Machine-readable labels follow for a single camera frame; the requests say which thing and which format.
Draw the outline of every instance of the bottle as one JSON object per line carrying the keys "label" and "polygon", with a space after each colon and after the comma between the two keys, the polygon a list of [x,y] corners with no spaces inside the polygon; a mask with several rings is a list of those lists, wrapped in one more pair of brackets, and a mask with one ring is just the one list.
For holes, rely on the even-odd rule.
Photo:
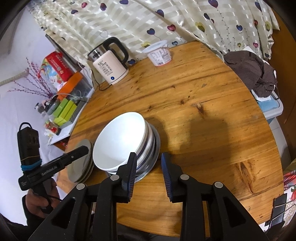
{"label": "bottle", "polygon": [[[116,44],[124,54],[121,60],[110,44]],[[94,48],[89,54],[88,59],[93,62],[94,67],[111,85],[118,83],[128,74],[128,68],[125,63],[128,60],[128,51],[122,45],[118,38],[111,37],[102,44]]]}
{"label": "bottle", "polygon": [[50,120],[45,122],[44,127],[57,136],[61,133],[61,128],[59,128],[57,124],[51,122]]}

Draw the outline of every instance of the kettle handle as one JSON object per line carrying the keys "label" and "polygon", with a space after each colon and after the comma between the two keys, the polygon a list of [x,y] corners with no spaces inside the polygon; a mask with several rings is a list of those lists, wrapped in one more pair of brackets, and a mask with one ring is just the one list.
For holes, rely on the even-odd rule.
{"label": "kettle handle", "polygon": [[[112,43],[116,44],[116,45],[120,48],[120,50],[123,52],[123,54],[124,54],[124,59],[123,59],[123,60],[121,60],[121,59],[118,57],[118,55],[116,54],[116,52],[114,51],[114,49],[112,49],[112,48],[109,47],[109,45],[112,44]],[[111,51],[113,52],[113,54],[118,58],[118,60],[119,60],[122,64],[125,64],[125,63],[128,61],[128,57],[129,57],[129,55],[128,55],[128,51],[127,51],[126,48],[122,45],[122,43],[119,41],[118,38],[116,38],[116,37],[108,38],[107,40],[105,40],[105,41],[103,42],[102,45],[103,45],[103,47],[104,47],[106,50],[111,50]]]}

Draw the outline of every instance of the green box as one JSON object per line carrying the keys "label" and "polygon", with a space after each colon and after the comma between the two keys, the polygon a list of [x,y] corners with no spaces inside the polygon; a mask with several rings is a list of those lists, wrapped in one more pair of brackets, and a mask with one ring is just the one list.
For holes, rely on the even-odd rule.
{"label": "green box", "polygon": [[72,100],[69,100],[64,109],[61,111],[59,117],[62,117],[65,119],[66,115],[68,114],[69,110],[72,108],[74,105],[74,102]]}
{"label": "green box", "polygon": [[69,110],[68,114],[65,116],[65,120],[69,121],[71,116],[73,115],[74,111],[76,110],[77,106],[74,104],[72,105],[71,109]]}
{"label": "green box", "polygon": [[56,110],[53,112],[53,116],[54,117],[58,117],[60,115],[60,113],[62,112],[62,110],[64,109],[64,107],[66,106],[66,104],[68,103],[68,100],[66,98],[64,98],[60,105],[56,108]]}
{"label": "green box", "polygon": [[67,121],[62,118],[62,117],[57,117],[54,119],[54,122],[58,125],[58,126],[62,126],[63,124],[65,124]]}

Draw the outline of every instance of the electric kettle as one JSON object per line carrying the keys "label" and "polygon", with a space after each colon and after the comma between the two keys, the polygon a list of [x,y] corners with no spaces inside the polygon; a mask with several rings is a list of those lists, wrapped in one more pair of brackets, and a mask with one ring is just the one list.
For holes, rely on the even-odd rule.
{"label": "electric kettle", "polygon": [[[116,44],[123,52],[123,60],[121,60],[116,51],[110,47],[112,43]],[[118,38],[108,38],[94,48],[87,56],[88,59],[93,62],[98,72],[111,85],[116,84],[128,74],[128,68],[125,65],[128,61],[128,52]]]}

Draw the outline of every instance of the label on kettle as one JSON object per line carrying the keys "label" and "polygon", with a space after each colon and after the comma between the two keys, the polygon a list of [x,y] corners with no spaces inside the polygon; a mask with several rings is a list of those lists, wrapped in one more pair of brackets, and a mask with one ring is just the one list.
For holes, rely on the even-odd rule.
{"label": "label on kettle", "polygon": [[98,63],[98,66],[100,68],[100,70],[106,75],[109,76],[110,74],[113,73],[111,67],[107,64],[107,62],[105,62],[104,60],[101,60]]}

